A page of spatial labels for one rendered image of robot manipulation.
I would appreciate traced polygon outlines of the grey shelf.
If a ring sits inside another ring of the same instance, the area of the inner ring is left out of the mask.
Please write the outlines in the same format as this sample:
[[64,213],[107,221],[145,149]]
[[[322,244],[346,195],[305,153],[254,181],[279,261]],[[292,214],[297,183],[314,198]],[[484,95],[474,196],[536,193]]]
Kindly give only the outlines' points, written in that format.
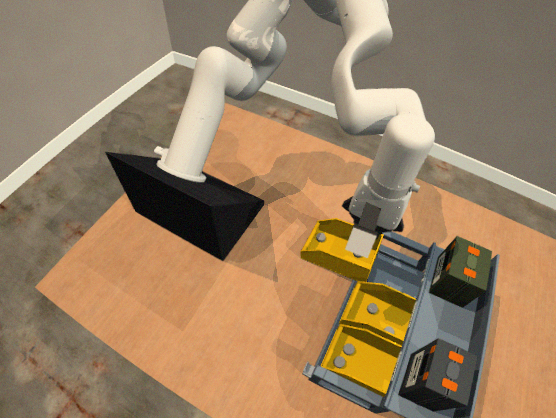
[[[416,298],[385,397],[321,366],[337,327],[341,325],[339,322],[357,283],[355,280],[351,282],[315,366],[307,361],[303,375],[308,377],[309,381],[375,414],[392,411],[405,418],[473,418],[492,316],[500,255],[491,259],[487,291],[462,308],[429,293],[438,256],[445,249],[436,246],[436,242],[427,247],[393,231],[382,234],[383,239],[422,255],[418,261],[381,244],[367,279],[367,282],[385,284]],[[433,412],[398,395],[411,354],[437,338],[478,356],[468,406]]]

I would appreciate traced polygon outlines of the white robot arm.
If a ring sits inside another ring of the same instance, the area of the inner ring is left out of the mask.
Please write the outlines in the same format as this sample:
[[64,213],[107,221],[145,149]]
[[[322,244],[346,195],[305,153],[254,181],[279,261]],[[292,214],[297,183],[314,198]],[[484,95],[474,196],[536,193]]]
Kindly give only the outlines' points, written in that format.
[[[417,193],[420,185],[414,180],[435,141],[418,95],[406,88],[356,90],[351,75],[353,66],[380,53],[392,40],[387,1],[304,1],[320,18],[342,26],[346,45],[336,59],[331,82],[341,128],[352,136],[383,134],[368,175],[370,188],[392,200]],[[220,47],[208,47],[199,54],[170,147],[154,150],[162,157],[157,162],[160,169],[205,182],[202,170],[223,117],[224,95],[238,101],[250,99],[281,64],[287,46],[276,28],[291,3],[249,0],[242,8],[226,36],[247,57],[245,62]],[[380,212],[381,208],[366,202],[345,250],[368,258]]]

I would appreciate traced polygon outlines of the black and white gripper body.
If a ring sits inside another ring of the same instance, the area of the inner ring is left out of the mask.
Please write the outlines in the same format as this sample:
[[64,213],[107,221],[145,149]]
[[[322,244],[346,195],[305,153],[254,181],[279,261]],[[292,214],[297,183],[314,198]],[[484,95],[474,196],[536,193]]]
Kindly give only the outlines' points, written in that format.
[[407,196],[400,199],[386,199],[377,195],[368,184],[369,170],[365,172],[361,178],[356,191],[351,200],[349,211],[361,218],[366,202],[381,208],[381,212],[377,221],[378,226],[388,230],[394,230],[401,221],[403,214],[407,208],[412,192],[408,192]]

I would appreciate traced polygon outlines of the dark grey case with orange latches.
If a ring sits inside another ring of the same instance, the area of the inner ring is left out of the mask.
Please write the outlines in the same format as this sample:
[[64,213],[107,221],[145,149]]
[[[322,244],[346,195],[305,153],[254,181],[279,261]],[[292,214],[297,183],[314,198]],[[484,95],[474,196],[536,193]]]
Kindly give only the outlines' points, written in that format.
[[437,338],[411,354],[398,395],[433,412],[468,406],[477,357]]

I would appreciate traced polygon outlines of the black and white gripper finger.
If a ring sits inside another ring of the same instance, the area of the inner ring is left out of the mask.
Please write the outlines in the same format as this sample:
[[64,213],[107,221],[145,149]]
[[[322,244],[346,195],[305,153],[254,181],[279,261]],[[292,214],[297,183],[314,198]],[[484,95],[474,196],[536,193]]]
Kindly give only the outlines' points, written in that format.
[[[378,228],[378,229],[377,229],[377,228]],[[379,226],[376,225],[375,231],[377,231],[377,233],[378,233],[379,235],[381,235],[383,232],[391,232],[391,231],[394,231],[394,232],[403,232],[403,229],[404,229],[404,223],[403,223],[403,219],[401,219],[399,225],[397,226],[397,228],[396,228],[395,230],[387,230],[387,229],[384,229],[384,228],[379,227]],[[377,234],[376,240],[377,240],[378,237],[379,237],[378,234]]]
[[[353,197],[353,196],[352,196],[352,197]],[[357,217],[357,216],[355,216],[355,215],[353,215],[353,214],[350,213],[350,211],[349,211],[349,205],[350,205],[350,202],[351,202],[351,200],[352,200],[352,197],[350,197],[349,199],[345,200],[345,201],[343,202],[343,204],[342,204],[342,207],[343,207],[346,211],[349,212],[349,214],[351,215],[351,217],[352,217],[353,220],[354,220],[353,223],[354,223],[354,224],[355,224],[355,223],[358,224],[360,218]]]

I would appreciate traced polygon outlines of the dark green case with orange latches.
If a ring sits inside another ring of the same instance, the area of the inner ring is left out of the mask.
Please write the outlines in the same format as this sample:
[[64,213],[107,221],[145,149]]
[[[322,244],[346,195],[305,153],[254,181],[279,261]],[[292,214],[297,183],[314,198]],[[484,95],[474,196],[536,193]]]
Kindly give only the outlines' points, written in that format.
[[492,251],[456,236],[438,256],[429,293],[464,307],[487,291]]

